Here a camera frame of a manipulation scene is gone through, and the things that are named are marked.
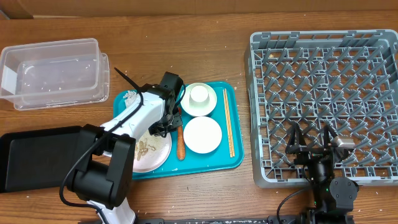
wooden tabletop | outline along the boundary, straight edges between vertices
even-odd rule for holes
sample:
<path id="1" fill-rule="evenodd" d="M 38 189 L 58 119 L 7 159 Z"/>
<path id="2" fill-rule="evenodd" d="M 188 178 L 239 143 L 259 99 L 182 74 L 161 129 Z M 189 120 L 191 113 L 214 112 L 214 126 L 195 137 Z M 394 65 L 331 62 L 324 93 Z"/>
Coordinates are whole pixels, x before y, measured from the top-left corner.
<path id="1" fill-rule="evenodd" d="M 108 54 L 110 66 L 127 71 L 139 85 L 160 82 L 165 71 L 179 74 L 185 83 L 230 83 L 236 87 L 239 105 L 243 163 L 233 170 L 135 182 L 129 204 L 142 218 L 265 218 L 297 189 L 260 189 L 253 181 L 243 63 L 249 36 L 269 30 L 348 29 L 398 30 L 398 11 L 10 20 L 0 21 L 0 49 L 93 37 Z M 130 88 L 112 70 L 110 96 L 104 103 L 20 112 L 0 100 L 0 134 L 101 125 L 112 118 L 115 96 Z M 70 192 L 66 197 L 82 202 Z M 397 198 L 396 187 L 362 187 L 352 212 L 356 223 L 397 223 Z M 282 207 L 281 214 L 297 214 L 312 203 L 311 194 L 299 195 Z M 95 218 L 92 209 L 64 205 L 58 188 L 0 194 L 0 223 L 76 223 Z"/>

white label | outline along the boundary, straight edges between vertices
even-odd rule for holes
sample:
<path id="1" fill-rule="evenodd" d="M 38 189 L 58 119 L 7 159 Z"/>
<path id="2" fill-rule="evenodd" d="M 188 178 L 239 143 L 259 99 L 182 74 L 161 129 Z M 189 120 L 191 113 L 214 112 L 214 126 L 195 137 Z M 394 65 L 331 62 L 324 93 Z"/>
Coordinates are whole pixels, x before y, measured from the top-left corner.
<path id="1" fill-rule="evenodd" d="M 15 90 L 17 88 L 17 76 L 18 74 L 16 72 L 7 66 L 4 66 L 1 78 L 1 88 L 15 95 Z"/>

brown sausage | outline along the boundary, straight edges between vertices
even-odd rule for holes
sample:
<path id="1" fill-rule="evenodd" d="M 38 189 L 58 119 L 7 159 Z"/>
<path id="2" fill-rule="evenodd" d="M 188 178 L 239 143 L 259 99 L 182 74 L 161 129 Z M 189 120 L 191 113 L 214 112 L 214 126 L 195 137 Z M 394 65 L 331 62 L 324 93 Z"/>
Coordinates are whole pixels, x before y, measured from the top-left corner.
<path id="1" fill-rule="evenodd" d="M 178 127 L 177 133 L 178 133 L 178 135 L 177 135 L 177 158 L 182 161 L 185 159 L 185 144 L 184 144 L 182 126 Z"/>

blue tray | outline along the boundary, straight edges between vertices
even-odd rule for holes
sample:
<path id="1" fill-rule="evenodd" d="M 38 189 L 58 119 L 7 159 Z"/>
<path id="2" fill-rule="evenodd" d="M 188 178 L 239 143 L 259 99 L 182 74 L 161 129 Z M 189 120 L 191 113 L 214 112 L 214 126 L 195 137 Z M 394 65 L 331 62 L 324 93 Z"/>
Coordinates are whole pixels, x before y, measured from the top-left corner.
<path id="1" fill-rule="evenodd" d="M 173 175 L 194 174 L 199 172 L 208 172 L 221 169 L 232 169 L 239 166 L 243 161 L 243 142 L 241 128 L 239 123 L 238 109 L 236 107 L 235 92 L 231 85 L 226 82 L 210 82 L 206 83 L 211 86 L 217 94 L 216 108 L 208 116 L 213 118 L 221 126 L 223 138 L 221 144 L 211 153 L 198 154 L 191 151 L 185 145 L 185 159 L 179 161 L 177 159 L 177 132 L 172 132 L 172 150 L 167 160 L 156 170 L 148 173 L 133 173 L 133 179 L 150 179 L 157 177 L 170 177 Z M 225 109 L 223 89 L 227 89 L 229 112 L 231 113 L 231 125 L 233 130 L 233 140 L 235 147 L 235 157 L 229 157 L 228 135 L 226 130 Z M 113 103 L 113 116 L 117 116 L 126 109 L 123 96 L 127 93 L 120 93 Z M 182 110 L 183 128 L 193 118 Z"/>

plastic bin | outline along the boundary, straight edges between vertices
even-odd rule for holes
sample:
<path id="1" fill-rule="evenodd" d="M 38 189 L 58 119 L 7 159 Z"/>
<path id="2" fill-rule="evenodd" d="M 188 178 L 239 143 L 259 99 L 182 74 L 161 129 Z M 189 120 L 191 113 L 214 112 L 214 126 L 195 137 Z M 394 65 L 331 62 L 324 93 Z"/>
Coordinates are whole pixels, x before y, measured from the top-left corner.
<path id="1" fill-rule="evenodd" d="M 109 96 L 109 62 L 96 39 L 6 47 L 0 98 L 17 110 L 97 103 Z"/>
<path id="2" fill-rule="evenodd" d="M 323 144 L 325 124 L 354 140 L 337 176 L 397 185 L 397 56 L 393 30 L 253 33 L 244 58 L 255 183 L 308 185 L 295 155 L 285 154 L 296 122 L 308 145 Z"/>

